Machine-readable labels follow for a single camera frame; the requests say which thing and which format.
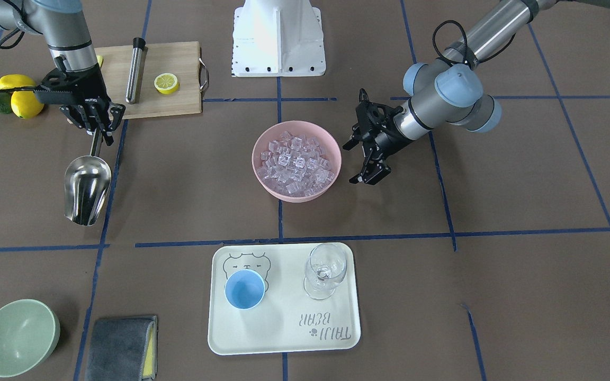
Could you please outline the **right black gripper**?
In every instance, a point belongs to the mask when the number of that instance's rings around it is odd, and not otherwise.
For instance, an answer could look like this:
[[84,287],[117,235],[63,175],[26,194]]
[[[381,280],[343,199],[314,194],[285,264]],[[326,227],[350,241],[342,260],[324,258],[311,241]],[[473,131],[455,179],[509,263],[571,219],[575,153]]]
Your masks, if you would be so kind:
[[60,105],[67,119],[92,137],[95,128],[107,146],[114,143],[112,133],[121,124],[125,106],[111,101],[102,77],[100,65],[79,71],[70,71],[63,56],[54,58],[56,68],[51,70],[34,88],[42,104]]

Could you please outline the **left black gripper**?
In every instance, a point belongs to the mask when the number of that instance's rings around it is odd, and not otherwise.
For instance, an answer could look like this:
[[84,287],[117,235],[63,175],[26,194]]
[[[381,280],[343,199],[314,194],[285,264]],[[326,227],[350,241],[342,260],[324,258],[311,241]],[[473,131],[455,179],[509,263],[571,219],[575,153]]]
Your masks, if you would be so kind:
[[360,144],[364,154],[362,169],[349,179],[350,184],[375,185],[391,174],[387,158],[409,145],[409,139],[399,132],[394,121],[403,111],[401,106],[372,102],[365,89],[359,90],[357,124],[353,125],[349,140],[342,145],[343,150],[352,150]]

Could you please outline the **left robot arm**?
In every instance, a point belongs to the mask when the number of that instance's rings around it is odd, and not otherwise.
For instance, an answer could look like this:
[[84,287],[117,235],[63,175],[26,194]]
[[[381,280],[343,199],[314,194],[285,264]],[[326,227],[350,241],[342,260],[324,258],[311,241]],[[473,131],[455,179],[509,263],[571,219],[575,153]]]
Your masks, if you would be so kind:
[[476,133],[496,127],[501,105],[484,93],[475,70],[504,51],[516,32],[555,4],[501,1],[469,31],[458,25],[459,40],[445,50],[433,45],[437,57],[432,63],[419,62],[408,68],[403,88],[409,98],[400,106],[372,102],[361,89],[357,122],[342,148],[352,150],[362,145],[364,161],[349,182],[377,184],[391,172],[388,157],[445,123]]

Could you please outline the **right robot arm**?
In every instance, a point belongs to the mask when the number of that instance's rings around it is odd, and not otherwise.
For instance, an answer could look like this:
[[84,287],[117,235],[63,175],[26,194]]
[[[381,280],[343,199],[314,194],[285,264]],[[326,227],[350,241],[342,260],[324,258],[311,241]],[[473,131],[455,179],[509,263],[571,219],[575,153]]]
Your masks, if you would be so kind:
[[0,29],[41,35],[55,68],[36,87],[37,101],[58,105],[72,124],[113,144],[125,106],[111,101],[80,1],[0,1]]

